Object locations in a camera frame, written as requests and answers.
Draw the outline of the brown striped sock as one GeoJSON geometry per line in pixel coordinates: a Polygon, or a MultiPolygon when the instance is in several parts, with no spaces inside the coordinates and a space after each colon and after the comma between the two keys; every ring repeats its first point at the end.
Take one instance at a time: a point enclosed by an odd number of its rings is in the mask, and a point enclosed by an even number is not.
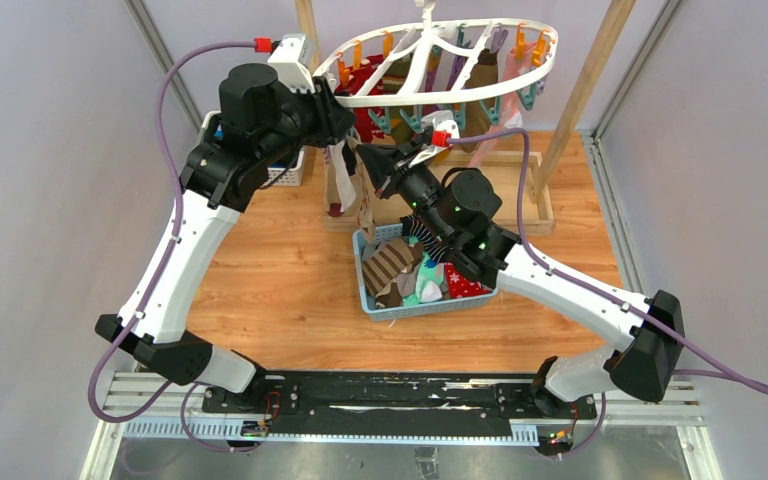
{"type": "Polygon", "coordinates": [[[378,297],[389,292],[391,284],[404,270],[412,271],[424,255],[421,242],[410,244],[403,237],[382,242],[378,249],[361,262],[361,275],[368,295],[378,297]]]}

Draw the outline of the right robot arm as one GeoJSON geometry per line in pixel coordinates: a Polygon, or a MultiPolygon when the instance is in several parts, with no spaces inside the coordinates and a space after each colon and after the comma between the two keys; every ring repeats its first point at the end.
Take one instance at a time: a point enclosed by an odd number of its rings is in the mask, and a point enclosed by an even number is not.
{"type": "Polygon", "coordinates": [[[456,167],[439,179],[424,152],[413,143],[356,148],[377,196],[400,196],[459,273],[548,306],[605,342],[586,354],[547,358],[532,384],[534,408],[554,417],[582,396],[611,390],[660,402],[682,352],[678,298],[616,289],[544,255],[494,222],[502,200],[480,170],[456,167]]]}

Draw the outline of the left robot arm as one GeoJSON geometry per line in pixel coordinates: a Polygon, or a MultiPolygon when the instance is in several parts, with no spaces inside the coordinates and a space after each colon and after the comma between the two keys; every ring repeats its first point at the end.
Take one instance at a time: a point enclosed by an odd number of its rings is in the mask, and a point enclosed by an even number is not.
{"type": "Polygon", "coordinates": [[[305,147],[342,140],[356,121],[324,76],[291,85],[266,64],[230,70],[218,88],[197,146],[173,176],[175,197],[163,239],[132,297],[104,314],[95,332],[170,384],[228,392],[243,412],[267,398],[264,370],[242,354],[193,334],[194,295],[225,236],[268,182],[270,166],[292,162],[305,147]]]}

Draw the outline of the white oval clip hanger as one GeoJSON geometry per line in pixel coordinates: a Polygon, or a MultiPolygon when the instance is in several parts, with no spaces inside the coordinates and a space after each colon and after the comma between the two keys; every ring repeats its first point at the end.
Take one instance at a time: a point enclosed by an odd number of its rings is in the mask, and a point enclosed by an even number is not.
{"type": "Polygon", "coordinates": [[[537,95],[552,71],[557,30],[516,18],[439,20],[417,4],[415,23],[385,26],[338,46],[314,70],[350,108],[460,106],[537,95]]]}

